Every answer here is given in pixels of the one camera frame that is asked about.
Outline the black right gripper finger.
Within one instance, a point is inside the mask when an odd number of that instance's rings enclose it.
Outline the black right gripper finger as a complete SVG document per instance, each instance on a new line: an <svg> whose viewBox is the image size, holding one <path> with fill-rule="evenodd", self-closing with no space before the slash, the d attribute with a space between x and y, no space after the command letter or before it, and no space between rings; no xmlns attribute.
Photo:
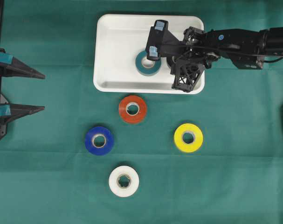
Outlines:
<svg viewBox="0 0 283 224"><path fill-rule="evenodd" d="M203 64L177 59L171 68L171 74L175 75L172 89L183 92L193 91L203 72Z"/></svg>

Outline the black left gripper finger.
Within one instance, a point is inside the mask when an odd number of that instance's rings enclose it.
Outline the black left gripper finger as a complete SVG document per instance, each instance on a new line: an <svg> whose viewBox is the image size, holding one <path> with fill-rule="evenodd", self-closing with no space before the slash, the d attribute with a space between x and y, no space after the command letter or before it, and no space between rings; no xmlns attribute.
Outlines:
<svg viewBox="0 0 283 224"><path fill-rule="evenodd" d="M43 111L44 106L35 106L35 105L19 105L19 104L9 104L10 115L1 116L1 123L8 124L16 119L25 117L27 115L32 115L34 113Z"/></svg>
<svg viewBox="0 0 283 224"><path fill-rule="evenodd" d="M45 79L45 75L29 67L22 61L13 57L11 64L6 66L6 77L26 77Z"/></svg>

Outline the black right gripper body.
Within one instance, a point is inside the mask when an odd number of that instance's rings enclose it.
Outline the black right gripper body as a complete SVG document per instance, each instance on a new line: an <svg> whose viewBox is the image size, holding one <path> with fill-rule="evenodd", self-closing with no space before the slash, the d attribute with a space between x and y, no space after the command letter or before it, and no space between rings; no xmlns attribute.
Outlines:
<svg viewBox="0 0 283 224"><path fill-rule="evenodd" d="M184 38L180 45L187 47L180 47L183 52L178 55L171 56L171 66L176 64L179 59L188 60L195 64L202 64L206 69L212 67L212 63L219 60L219 53L215 53L211 49L205 49L202 43L202 38L205 38L206 33L198 28L189 27L184 32Z"/></svg>

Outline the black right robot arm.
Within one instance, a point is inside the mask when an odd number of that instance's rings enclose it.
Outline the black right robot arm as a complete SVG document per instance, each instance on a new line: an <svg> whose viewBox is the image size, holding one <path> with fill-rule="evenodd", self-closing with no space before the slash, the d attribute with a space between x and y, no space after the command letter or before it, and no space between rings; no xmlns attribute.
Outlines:
<svg viewBox="0 0 283 224"><path fill-rule="evenodd" d="M229 59L241 70L261 70L264 63L283 59L283 27L257 31L244 29L211 30L194 27L184 31L179 45L182 53L172 56L172 89L194 90L202 73L221 58Z"/></svg>

